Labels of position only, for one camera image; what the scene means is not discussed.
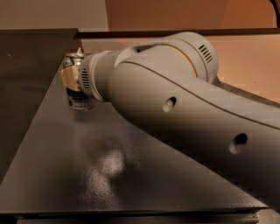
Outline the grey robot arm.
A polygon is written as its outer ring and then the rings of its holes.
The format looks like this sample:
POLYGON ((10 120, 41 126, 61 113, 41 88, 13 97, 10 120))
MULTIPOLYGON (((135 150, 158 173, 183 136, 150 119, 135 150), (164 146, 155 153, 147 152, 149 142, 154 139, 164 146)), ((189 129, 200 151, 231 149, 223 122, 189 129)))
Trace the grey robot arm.
POLYGON ((128 122, 267 206, 280 205, 280 108, 219 81, 218 56, 195 32, 94 54, 70 53, 59 76, 84 95, 73 109, 109 102, 128 122))

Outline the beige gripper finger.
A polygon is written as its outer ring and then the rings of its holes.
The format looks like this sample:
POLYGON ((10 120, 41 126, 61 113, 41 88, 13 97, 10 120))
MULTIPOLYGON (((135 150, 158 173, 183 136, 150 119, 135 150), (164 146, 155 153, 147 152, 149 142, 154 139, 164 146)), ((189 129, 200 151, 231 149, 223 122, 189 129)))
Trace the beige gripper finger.
POLYGON ((59 77, 62 85, 76 92, 81 91, 78 76, 79 68, 77 66, 69 66, 59 71, 59 77))

